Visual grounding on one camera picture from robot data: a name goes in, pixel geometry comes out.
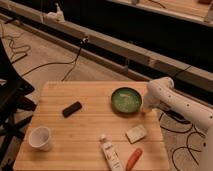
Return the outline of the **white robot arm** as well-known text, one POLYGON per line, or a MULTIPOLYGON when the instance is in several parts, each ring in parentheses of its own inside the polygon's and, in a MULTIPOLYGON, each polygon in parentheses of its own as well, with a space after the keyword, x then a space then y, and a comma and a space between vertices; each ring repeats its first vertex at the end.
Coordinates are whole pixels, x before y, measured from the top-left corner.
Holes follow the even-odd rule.
POLYGON ((174 81, 170 77, 154 79, 147 83, 142 111, 149 113, 160 107, 181 114, 206 133, 197 171, 213 171, 213 108, 175 91, 174 81))

